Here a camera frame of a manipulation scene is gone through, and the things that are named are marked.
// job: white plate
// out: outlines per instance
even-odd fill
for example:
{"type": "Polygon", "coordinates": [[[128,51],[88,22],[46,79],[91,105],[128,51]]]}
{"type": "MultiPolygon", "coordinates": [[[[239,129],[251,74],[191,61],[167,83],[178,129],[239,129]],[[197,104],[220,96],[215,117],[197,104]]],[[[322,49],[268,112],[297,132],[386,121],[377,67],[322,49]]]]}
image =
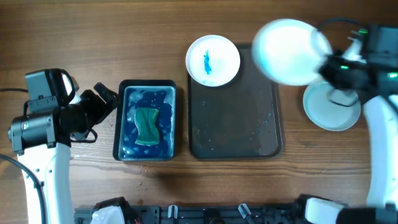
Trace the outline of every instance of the white plate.
{"type": "Polygon", "coordinates": [[[220,86],[231,81],[239,70],[241,58],[236,46],[220,35],[200,37],[185,57],[188,73],[205,86],[220,86]]]}
{"type": "Polygon", "coordinates": [[[331,53],[326,37],[315,28],[294,19],[278,19],[266,24],[253,40],[252,57],[271,80],[285,85],[308,85],[320,79],[318,69],[331,53]],[[319,46],[321,54],[314,45],[319,46]]]}
{"type": "MultiPolygon", "coordinates": [[[[327,93],[333,87],[324,81],[309,85],[304,92],[303,105],[307,116],[319,127],[330,131],[346,130],[354,125],[361,115],[361,104],[344,107],[328,101],[327,93]]],[[[342,91],[335,90],[331,99],[337,103],[349,105],[357,94],[346,95],[342,91]]]]}

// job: blue stain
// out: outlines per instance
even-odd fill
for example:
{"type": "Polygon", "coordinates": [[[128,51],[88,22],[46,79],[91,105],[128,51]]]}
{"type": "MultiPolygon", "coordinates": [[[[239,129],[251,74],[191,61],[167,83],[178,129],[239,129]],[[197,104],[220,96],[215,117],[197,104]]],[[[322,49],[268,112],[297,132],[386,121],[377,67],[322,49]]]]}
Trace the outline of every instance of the blue stain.
{"type": "Polygon", "coordinates": [[[210,75],[210,72],[211,72],[211,67],[210,67],[209,62],[210,62],[209,50],[207,50],[206,54],[205,54],[205,71],[206,71],[207,75],[210,75]]]}

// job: dark tray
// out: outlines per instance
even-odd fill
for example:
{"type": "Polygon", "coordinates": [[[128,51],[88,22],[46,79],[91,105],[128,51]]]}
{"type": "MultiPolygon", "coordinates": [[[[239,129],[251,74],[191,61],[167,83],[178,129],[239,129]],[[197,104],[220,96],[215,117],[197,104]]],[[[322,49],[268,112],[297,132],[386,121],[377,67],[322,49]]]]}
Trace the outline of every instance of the dark tray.
{"type": "Polygon", "coordinates": [[[198,159],[273,158],[282,152],[277,85],[251,58],[250,45],[237,45],[238,74],[207,87],[188,74],[188,137],[198,159]]]}
{"type": "Polygon", "coordinates": [[[124,80],[121,82],[119,86],[121,103],[116,115],[113,157],[118,161],[165,161],[173,158],[176,97],[177,87],[172,80],[124,80]],[[160,134],[158,144],[154,146],[135,144],[138,130],[134,124],[134,115],[132,121],[127,121],[127,113],[132,113],[130,111],[132,107],[159,110],[155,122],[160,134]]]}

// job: metal clamp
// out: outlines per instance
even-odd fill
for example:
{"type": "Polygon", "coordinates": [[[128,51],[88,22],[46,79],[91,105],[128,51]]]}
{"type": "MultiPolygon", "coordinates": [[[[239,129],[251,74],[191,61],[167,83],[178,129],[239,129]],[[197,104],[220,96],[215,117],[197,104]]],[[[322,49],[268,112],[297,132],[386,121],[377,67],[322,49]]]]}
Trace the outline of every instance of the metal clamp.
{"type": "Polygon", "coordinates": [[[167,213],[167,218],[177,219],[178,215],[178,207],[176,205],[169,206],[169,212],[167,213]]]}
{"type": "Polygon", "coordinates": [[[238,210],[239,213],[242,215],[242,218],[245,219],[248,224],[254,224],[254,221],[251,218],[250,209],[245,203],[240,204],[238,210]]]}

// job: blue liquid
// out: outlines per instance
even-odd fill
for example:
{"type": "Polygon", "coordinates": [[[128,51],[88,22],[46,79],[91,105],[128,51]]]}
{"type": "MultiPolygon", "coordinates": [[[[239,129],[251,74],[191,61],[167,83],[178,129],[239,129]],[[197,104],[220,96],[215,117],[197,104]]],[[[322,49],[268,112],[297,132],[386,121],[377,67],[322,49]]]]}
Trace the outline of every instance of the blue liquid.
{"type": "Polygon", "coordinates": [[[171,86],[129,86],[124,91],[119,158],[124,161],[167,160],[174,154],[175,89],[171,86]],[[154,146],[136,144],[134,115],[137,108],[159,110],[155,122],[160,141],[154,146]]]}
{"type": "Polygon", "coordinates": [[[206,71],[207,75],[210,75],[211,67],[210,67],[209,50],[207,50],[206,54],[205,54],[205,71],[206,71]]]}

